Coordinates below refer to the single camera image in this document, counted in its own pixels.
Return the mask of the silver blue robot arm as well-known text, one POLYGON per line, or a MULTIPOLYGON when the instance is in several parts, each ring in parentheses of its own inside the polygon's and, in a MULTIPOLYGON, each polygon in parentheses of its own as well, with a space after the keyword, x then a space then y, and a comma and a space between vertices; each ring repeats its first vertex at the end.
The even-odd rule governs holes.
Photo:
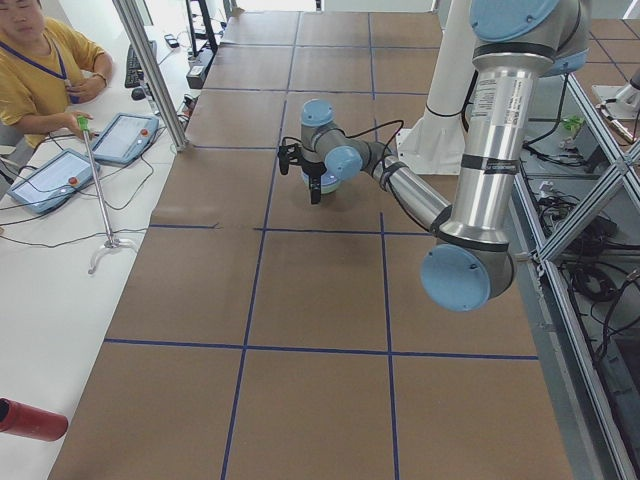
POLYGON ((446 200, 380 142, 345 135, 332 105, 313 99, 301 112, 301 137, 281 144, 279 167, 299 166, 310 199, 323 179, 367 173, 436 238, 421 266, 427 294, 452 311, 478 309, 514 277, 503 223, 537 81, 579 69, 586 60, 587 1, 474 1, 463 11, 473 35, 476 71, 457 191, 446 200))

